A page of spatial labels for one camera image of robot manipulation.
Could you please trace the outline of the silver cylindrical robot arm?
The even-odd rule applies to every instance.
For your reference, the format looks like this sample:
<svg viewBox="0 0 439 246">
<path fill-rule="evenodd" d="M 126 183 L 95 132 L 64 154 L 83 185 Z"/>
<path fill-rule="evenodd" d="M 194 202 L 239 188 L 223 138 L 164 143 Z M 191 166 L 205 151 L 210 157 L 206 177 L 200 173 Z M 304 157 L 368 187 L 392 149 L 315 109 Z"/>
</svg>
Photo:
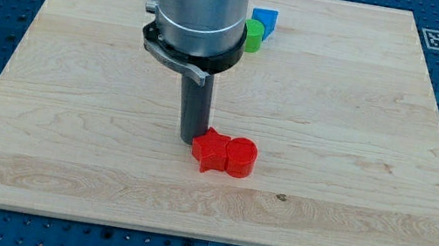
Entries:
<svg viewBox="0 0 439 246">
<path fill-rule="evenodd" d="M 212 57 L 241 40 L 249 0 L 157 0 L 162 38 L 191 56 Z"/>
</svg>

